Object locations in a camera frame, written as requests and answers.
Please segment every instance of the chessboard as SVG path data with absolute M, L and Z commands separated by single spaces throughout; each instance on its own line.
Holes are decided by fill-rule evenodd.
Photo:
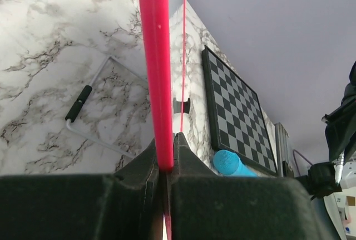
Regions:
M 277 167 L 257 94 L 207 46 L 202 51 L 211 146 L 270 175 Z

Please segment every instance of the black foam grip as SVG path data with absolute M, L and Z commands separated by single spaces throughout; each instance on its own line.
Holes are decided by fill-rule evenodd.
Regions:
M 82 92 L 79 94 L 77 101 L 82 101 L 82 103 L 84 104 L 85 101 L 88 99 L 92 90 L 93 90 L 93 88 L 91 86 L 86 85 L 84 87 L 84 89 L 82 90 Z
M 81 101 L 75 101 L 68 114 L 66 115 L 66 120 L 70 119 L 72 122 L 74 122 L 79 115 L 80 110 L 82 110 L 82 107 L 83 103 Z

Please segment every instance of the red strip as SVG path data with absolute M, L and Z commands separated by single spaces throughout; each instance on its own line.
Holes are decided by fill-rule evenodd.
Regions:
M 157 162 L 173 168 L 169 0 L 140 0 Z
M 181 104 L 181 116 L 180 116 L 180 131 L 183 132 L 183 115 L 184 115 L 184 86 L 185 86 L 185 1 L 183 0 L 183 73 L 182 73 L 182 104 Z

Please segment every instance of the marble surface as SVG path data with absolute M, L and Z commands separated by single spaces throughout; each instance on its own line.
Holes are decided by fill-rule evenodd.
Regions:
M 172 56 L 172 97 L 182 97 L 182 6 L 171 18 L 171 56 Z M 186 2 L 186 66 L 184 101 L 191 100 L 190 113 L 184 114 L 183 132 L 192 151 L 214 172 L 211 159 L 214 151 L 210 146 L 209 120 L 206 109 L 206 95 L 204 85 L 204 75 L 202 71 L 201 51 L 207 45 L 212 49 L 231 69 L 232 67 L 226 55 L 221 51 L 212 35 L 204 26 L 193 8 Z M 267 114 L 263 111 L 266 121 L 269 138 L 271 141 L 274 156 L 276 158 L 276 142 L 274 124 L 270 121 Z M 181 127 L 181 115 L 174 114 L 174 132 L 179 132 Z
M 0 174 L 127 164 L 64 117 L 106 55 L 145 76 L 138 0 L 1 0 L 0 20 Z M 73 126 L 138 154 L 154 137 L 147 83 L 109 62 L 93 88 Z

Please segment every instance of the blue cup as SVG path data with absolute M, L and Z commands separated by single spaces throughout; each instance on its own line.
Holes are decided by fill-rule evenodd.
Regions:
M 212 163 L 218 172 L 224 176 L 258 177 L 242 163 L 237 154 L 227 150 L 216 152 Z

